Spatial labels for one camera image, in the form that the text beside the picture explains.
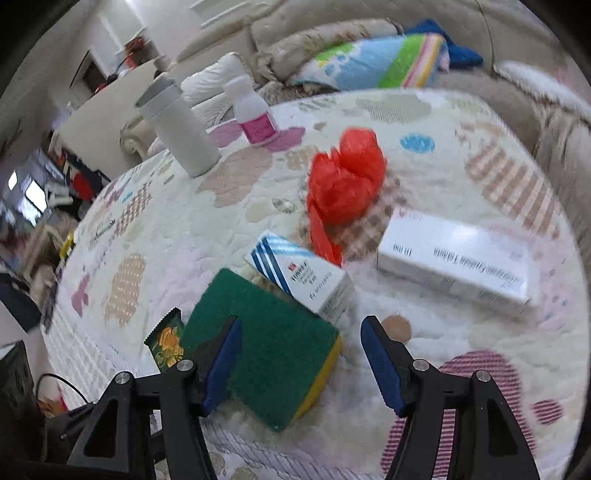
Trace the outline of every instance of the yellow sponge layer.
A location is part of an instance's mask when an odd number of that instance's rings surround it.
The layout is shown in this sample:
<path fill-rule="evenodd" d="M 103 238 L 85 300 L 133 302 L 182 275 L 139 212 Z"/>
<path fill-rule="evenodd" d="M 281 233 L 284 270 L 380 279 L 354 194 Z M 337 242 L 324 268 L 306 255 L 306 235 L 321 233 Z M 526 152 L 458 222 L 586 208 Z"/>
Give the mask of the yellow sponge layer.
<path fill-rule="evenodd" d="M 326 357 L 326 362 L 318 372 L 314 383 L 312 383 L 308 393 L 306 394 L 304 401 L 300 405 L 300 408 L 297 409 L 294 420 L 299 419 L 304 413 L 312 408 L 318 397 L 324 390 L 326 386 L 326 382 L 330 377 L 330 373 L 333 371 L 333 368 L 336 365 L 336 361 L 338 360 L 341 352 L 343 351 L 343 338 L 339 335 L 336 338 L 335 344 L 332 347 L 328 357 Z"/>

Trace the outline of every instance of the blue striped box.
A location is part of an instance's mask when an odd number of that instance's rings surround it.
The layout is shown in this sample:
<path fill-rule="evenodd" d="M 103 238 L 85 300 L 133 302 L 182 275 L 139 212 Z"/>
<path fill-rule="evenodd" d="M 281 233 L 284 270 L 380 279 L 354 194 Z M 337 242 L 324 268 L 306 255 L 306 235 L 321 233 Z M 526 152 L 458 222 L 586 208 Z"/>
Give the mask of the blue striped box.
<path fill-rule="evenodd" d="M 344 270 L 270 231 L 262 233 L 245 260 L 294 300 L 334 325 L 355 293 Z"/>

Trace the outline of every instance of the pink label bottle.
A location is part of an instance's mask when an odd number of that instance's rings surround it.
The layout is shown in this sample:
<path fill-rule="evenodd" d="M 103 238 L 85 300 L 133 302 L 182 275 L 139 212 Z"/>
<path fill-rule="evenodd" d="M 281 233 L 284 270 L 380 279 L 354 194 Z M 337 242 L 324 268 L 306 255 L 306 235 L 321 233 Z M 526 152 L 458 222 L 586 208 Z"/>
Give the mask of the pink label bottle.
<path fill-rule="evenodd" d="M 224 91 L 232 99 L 234 116 L 246 139 L 252 145 L 262 145 L 275 138 L 277 124 L 266 101 L 252 89 L 248 75 L 240 75 L 224 85 Z"/>

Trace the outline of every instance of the small medicine box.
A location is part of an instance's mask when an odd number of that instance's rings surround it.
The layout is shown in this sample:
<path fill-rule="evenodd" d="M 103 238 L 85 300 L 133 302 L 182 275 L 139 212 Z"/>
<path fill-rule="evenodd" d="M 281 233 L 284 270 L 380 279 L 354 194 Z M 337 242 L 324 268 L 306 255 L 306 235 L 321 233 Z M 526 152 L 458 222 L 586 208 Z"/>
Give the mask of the small medicine box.
<path fill-rule="evenodd" d="M 504 313 L 519 315 L 540 302 L 525 244 L 401 206 L 379 244 L 378 268 Z"/>
<path fill-rule="evenodd" d="M 244 257 L 267 280 L 336 325 L 355 288 L 344 270 L 282 236 L 265 231 Z"/>

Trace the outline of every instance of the blue cloth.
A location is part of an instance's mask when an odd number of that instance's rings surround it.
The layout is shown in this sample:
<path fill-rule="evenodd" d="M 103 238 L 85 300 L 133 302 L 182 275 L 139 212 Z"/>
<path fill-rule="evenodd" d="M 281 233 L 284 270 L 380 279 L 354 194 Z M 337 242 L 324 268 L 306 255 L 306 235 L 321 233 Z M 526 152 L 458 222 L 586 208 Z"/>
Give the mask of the blue cloth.
<path fill-rule="evenodd" d="M 431 18 L 419 23 L 416 27 L 410 28 L 404 33 L 406 35 L 410 35 L 411 33 L 439 33 L 447 41 L 449 67 L 451 69 L 479 67 L 484 63 L 483 58 L 474 50 L 456 45 L 445 30 Z"/>

